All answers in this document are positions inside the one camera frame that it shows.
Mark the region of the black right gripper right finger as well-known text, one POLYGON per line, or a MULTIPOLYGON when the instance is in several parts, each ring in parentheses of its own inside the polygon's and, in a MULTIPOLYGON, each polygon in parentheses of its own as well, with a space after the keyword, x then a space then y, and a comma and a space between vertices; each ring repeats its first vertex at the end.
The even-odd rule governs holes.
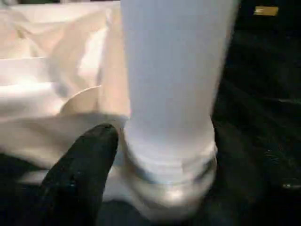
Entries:
POLYGON ((217 175, 201 207, 203 226, 299 226, 301 185, 270 175, 278 165, 239 131, 216 132, 217 175))

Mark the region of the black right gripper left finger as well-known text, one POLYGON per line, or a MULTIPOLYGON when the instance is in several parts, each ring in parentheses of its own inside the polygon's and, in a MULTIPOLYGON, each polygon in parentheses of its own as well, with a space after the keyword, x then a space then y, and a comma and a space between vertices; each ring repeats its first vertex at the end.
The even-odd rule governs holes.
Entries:
POLYGON ((41 184, 40 226, 95 226, 119 135, 100 124, 81 135, 41 184))

